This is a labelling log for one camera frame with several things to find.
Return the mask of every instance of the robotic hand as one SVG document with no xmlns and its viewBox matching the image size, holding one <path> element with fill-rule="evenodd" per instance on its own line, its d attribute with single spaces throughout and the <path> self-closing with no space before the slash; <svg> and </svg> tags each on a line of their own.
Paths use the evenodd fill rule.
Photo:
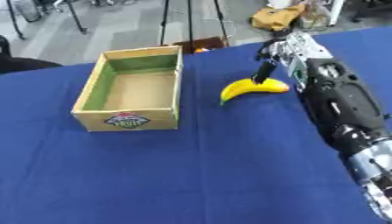
<svg viewBox="0 0 392 224">
<path fill-rule="evenodd" d="M 252 77 L 263 83 L 278 62 L 297 85 L 298 96 L 325 142 L 362 189 L 370 207 L 392 221 L 392 136 L 375 98 L 347 66 L 306 33 L 273 39 L 259 50 L 266 59 Z"/>
</svg>

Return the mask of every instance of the banana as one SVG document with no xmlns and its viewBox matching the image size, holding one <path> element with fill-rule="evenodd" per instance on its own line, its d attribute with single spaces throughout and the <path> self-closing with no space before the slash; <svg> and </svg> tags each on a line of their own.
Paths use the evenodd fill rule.
<svg viewBox="0 0 392 224">
<path fill-rule="evenodd" d="M 285 93 L 290 90 L 289 85 L 280 81 L 267 79 L 262 84 L 256 84 L 251 79 L 238 80 L 225 87 L 220 94 L 220 105 L 238 95 L 254 92 Z"/>
</svg>

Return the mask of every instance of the open cardboard box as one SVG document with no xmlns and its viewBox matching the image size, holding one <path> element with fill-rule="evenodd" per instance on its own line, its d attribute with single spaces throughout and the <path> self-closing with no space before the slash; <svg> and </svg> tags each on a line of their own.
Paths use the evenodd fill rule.
<svg viewBox="0 0 392 224">
<path fill-rule="evenodd" d="M 177 45 L 104 52 L 72 114 L 90 131 L 176 129 L 182 67 Z"/>
</svg>

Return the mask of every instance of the box label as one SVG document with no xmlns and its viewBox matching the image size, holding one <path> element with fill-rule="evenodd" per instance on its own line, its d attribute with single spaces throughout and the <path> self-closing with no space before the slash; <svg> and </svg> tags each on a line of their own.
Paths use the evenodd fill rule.
<svg viewBox="0 0 392 224">
<path fill-rule="evenodd" d="M 135 115 L 132 112 L 121 112 L 110 117 L 110 119 L 106 120 L 105 123 L 114 125 L 116 127 L 133 130 L 134 128 L 142 126 L 149 121 L 149 119 Z"/>
</svg>

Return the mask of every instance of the floor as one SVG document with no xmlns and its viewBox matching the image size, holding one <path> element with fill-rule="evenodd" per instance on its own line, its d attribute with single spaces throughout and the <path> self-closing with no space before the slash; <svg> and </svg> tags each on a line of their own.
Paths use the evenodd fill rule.
<svg viewBox="0 0 392 224">
<path fill-rule="evenodd" d="M 87 0 L 74 3 L 80 21 L 88 28 L 82 35 L 75 27 L 67 7 L 65 12 L 52 11 L 50 15 L 35 23 L 27 24 L 21 17 L 18 22 L 27 40 L 19 40 L 13 31 L 4 0 L 0 0 L 0 34 L 11 40 L 12 52 L 19 57 L 50 60 L 63 65 L 96 61 L 98 55 L 107 50 L 157 46 L 164 0 L 138 0 L 132 5 L 95 8 Z M 232 46 L 270 39 L 268 31 L 248 25 L 247 18 L 265 5 L 265 0 L 220 0 L 225 15 L 229 42 Z M 392 25 L 392 16 L 366 18 L 354 24 L 350 3 L 346 4 L 336 26 L 313 34 L 342 32 L 382 25 Z M 171 0 L 169 24 L 165 43 L 188 38 L 186 1 Z M 213 0 L 193 1 L 195 38 L 221 35 Z"/>
</svg>

